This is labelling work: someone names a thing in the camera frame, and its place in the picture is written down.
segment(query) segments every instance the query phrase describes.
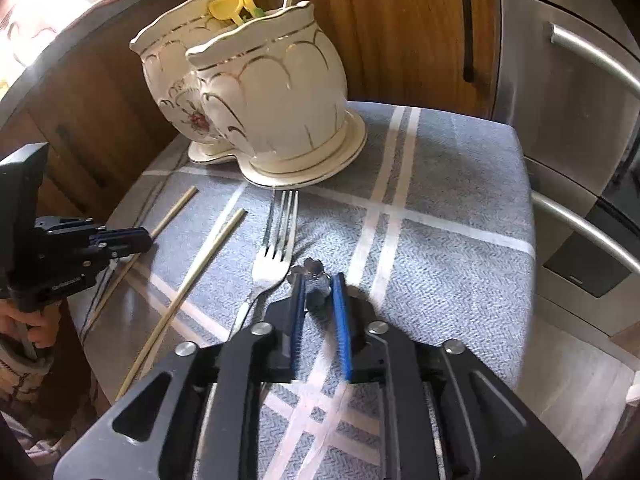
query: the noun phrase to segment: metallic flower-shaped object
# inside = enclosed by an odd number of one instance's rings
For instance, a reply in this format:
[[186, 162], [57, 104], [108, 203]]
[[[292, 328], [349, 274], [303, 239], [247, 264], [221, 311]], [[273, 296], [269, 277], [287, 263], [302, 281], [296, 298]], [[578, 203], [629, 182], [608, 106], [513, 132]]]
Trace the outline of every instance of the metallic flower-shaped object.
[[324, 305], [324, 300], [331, 294], [331, 278], [324, 272], [320, 260], [306, 258], [302, 266], [293, 266], [287, 275], [287, 281], [293, 285], [296, 274], [306, 278], [306, 309], [313, 310]]

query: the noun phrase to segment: human hand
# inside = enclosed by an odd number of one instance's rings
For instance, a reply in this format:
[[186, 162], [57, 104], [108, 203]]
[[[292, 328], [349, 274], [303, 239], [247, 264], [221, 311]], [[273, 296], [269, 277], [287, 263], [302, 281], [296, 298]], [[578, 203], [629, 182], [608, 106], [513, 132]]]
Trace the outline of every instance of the human hand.
[[29, 341], [36, 348], [53, 346], [60, 326], [60, 301], [48, 304], [43, 311], [21, 312], [11, 300], [0, 300], [0, 333], [20, 341], [16, 322], [30, 325]]

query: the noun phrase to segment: black cabinet handle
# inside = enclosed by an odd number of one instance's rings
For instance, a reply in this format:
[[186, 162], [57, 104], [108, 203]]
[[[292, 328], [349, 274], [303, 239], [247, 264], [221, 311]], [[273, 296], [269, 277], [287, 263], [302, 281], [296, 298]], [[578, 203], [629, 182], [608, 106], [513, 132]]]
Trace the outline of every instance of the black cabinet handle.
[[462, 19], [465, 29], [465, 61], [462, 77], [467, 83], [471, 83], [474, 80], [474, 26], [471, 0], [462, 0]]

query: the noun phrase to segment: metal screw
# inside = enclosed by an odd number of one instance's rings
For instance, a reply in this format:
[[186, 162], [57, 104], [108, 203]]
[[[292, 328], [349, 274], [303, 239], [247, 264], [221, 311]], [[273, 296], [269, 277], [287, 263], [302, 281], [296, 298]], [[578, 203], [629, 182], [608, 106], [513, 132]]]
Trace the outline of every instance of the metal screw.
[[198, 345], [191, 341], [185, 341], [175, 347], [174, 352], [180, 357], [187, 357], [187, 355], [193, 354], [198, 349]]
[[370, 334], [380, 335], [385, 333], [387, 330], [389, 330], [389, 325], [384, 321], [372, 321], [369, 323], [369, 326], [367, 326], [367, 332]]
[[447, 339], [444, 342], [444, 351], [447, 354], [459, 355], [465, 351], [465, 344], [460, 339]]
[[273, 326], [271, 326], [270, 323], [266, 323], [264, 321], [256, 323], [251, 327], [251, 333], [253, 335], [267, 335], [269, 332], [271, 332], [271, 330], [273, 330]]

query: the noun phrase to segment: ceramic pot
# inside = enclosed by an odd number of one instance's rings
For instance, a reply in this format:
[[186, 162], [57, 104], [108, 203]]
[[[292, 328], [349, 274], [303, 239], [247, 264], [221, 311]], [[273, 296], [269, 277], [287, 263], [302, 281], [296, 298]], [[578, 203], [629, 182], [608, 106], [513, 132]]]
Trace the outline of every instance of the ceramic pot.
[[213, 18], [208, 1], [188, 0], [167, 11], [143, 28], [129, 47], [140, 56], [149, 91], [168, 121], [191, 140], [228, 149], [204, 114], [195, 70], [184, 57], [190, 47], [236, 28]]
[[346, 78], [311, 3], [268, 12], [186, 57], [208, 120], [256, 168], [305, 170], [340, 148]]

